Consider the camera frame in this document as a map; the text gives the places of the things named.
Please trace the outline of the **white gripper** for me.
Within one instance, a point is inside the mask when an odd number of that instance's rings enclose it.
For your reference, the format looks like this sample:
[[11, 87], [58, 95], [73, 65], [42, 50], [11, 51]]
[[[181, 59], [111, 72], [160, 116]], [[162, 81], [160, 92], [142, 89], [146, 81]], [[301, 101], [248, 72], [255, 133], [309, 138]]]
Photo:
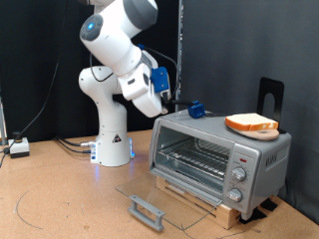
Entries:
[[155, 92], [151, 82], [151, 70], [146, 64], [139, 66], [126, 76], [119, 77], [122, 93], [127, 101], [148, 118], [167, 114], [167, 107], [161, 106], [160, 95]]

